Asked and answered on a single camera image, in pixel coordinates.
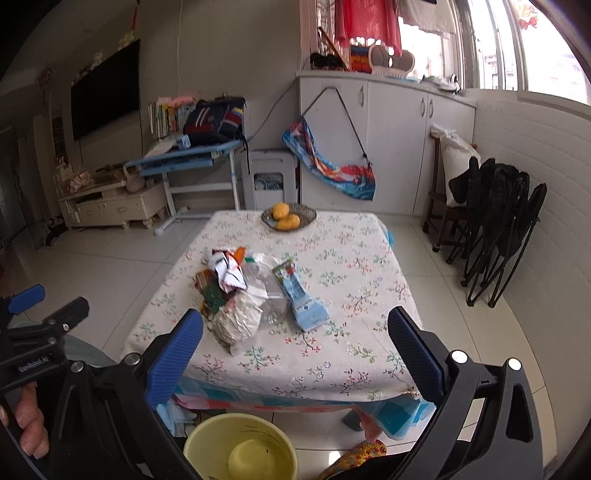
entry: cabinet door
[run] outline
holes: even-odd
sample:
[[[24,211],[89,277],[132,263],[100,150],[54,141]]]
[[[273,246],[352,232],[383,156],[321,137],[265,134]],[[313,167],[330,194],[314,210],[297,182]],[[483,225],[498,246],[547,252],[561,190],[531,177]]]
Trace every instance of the cabinet door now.
[[[423,165],[421,166],[421,177],[418,182],[417,201],[414,205],[413,215],[425,216],[427,214],[427,194],[431,187],[431,182],[433,181],[433,155],[435,153],[435,142],[431,138],[431,126],[438,125],[439,127],[448,130],[455,130],[464,140],[472,142],[472,137],[474,135],[474,114],[475,108],[472,106],[429,94]],[[437,191],[445,192],[443,163],[439,164],[437,173]]]
[[[427,94],[369,85],[368,157],[376,180],[372,212],[411,215],[423,157]]]
[[[364,80],[302,78],[300,79],[300,112],[304,112],[327,86],[337,87],[359,139],[367,148],[368,82]],[[347,113],[334,90],[322,94],[306,113],[316,148],[337,166],[364,165],[363,152],[347,118]],[[305,166],[301,173],[301,200],[311,207],[326,210],[361,211],[367,201],[347,197],[334,187],[314,177]]]

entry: blue desk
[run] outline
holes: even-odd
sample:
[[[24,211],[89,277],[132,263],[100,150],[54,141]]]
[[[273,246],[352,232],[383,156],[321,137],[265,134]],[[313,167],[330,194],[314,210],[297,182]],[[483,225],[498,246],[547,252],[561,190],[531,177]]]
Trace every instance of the blue desk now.
[[[193,192],[217,192],[220,190],[231,190],[234,195],[234,208],[240,210],[238,190],[236,188],[236,168],[234,163],[234,152],[242,146],[242,141],[232,140],[219,145],[208,145],[205,147],[193,147],[188,150],[173,150],[162,155],[144,157],[139,160],[129,161],[126,167],[138,167],[139,174],[143,177],[162,175],[164,191],[168,203],[170,217],[154,229],[154,235],[162,235],[164,230],[175,220],[209,218],[211,213],[190,213],[186,207],[174,206],[173,194]],[[195,170],[197,168],[208,168],[213,166],[216,158],[225,156],[230,161],[230,181],[221,183],[206,183],[201,185],[189,185],[187,187],[171,187],[168,182],[168,174],[172,171]]]

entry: hanging bag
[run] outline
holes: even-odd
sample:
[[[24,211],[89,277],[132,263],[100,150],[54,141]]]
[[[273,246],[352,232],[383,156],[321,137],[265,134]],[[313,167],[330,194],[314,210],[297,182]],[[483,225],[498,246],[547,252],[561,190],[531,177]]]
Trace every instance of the hanging bag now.
[[[314,137],[310,126],[306,122],[304,115],[312,108],[322,94],[326,90],[335,90],[339,96],[340,103],[343,105],[349,123],[353,128],[357,142],[363,152],[366,166],[360,165],[343,165],[338,167],[331,161],[324,158],[320,152],[316,150]],[[365,153],[363,144],[359,139],[357,130],[351,120],[347,106],[336,87],[325,87],[318,96],[312,101],[310,106],[301,114],[300,118],[292,124],[283,134],[283,141],[292,153],[318,178],[323,182],[335,187],[338,191],[358,200],[373,200],[375,194],[375,177],[374,171],[371,168],[371,163]]]

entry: blue snack package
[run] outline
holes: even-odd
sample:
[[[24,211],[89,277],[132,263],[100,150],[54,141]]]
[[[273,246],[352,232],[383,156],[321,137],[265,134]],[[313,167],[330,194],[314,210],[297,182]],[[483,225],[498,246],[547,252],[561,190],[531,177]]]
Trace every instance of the blue snack package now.
[[[296,323],[305,332],[318,328],[330,319],[329,313],[318,300],[311,298],[302,288],[292,260],[275,267],[273,275],[291,300]]]

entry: finger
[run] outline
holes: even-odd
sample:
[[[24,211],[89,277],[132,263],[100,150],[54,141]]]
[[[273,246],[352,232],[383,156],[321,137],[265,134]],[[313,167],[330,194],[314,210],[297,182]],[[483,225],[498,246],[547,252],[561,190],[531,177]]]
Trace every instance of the finger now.
[[[17,418],[18,426],[23,430],[39,416],[42,417],[41,423],[43,423],[43,414],[37,407],[37,392],[34,384],[28,384],[22,388],[21,399],[17,404],[14,416]]]
[[[43,439],[41,440],[41,444],[37,447],[37,450],[33,452],[33,457],[37,460],[39,458],[45,457],[49,453],[49,437],[47,435],[47,429],[43,429]]]
[[[38,416],[32,421],[21,435],[21,448],[27,455],[35,453],[39,445],[43,442],[45,428],[43,426],[43,415]]]
[[[2,425],[8,427],[8,415],[2,407],[0,407],[0,421],[2,422]]]

